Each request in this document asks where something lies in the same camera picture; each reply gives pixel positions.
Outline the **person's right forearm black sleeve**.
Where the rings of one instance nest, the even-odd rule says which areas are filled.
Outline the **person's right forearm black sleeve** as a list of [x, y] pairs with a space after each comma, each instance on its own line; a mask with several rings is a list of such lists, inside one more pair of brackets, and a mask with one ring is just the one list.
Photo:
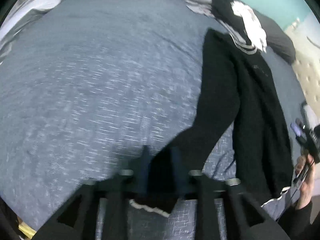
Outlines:
[[304, 231], [311, 226], [311, 211], [312, 202], [301, 209], [291, 206], [279, 218], [278, 224], [290, 239], [301, 239]]

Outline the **person's right hand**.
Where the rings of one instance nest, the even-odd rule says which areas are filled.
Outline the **person's right hand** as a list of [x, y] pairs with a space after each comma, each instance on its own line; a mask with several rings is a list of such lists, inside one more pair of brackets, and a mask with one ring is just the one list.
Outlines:
[[296, 175], [299, 175], [302, 172], [305, 165], [307, 165], [309, 169], [299, 189], [300, 197], [296, 204], [296, 210], [303, 209], [311, 202], [315, 186], [315, 163], [314, 158], [308, 153], [308, 151], [305, 151], [303, 155], [297, 159], [297, 164], [295, 166]]

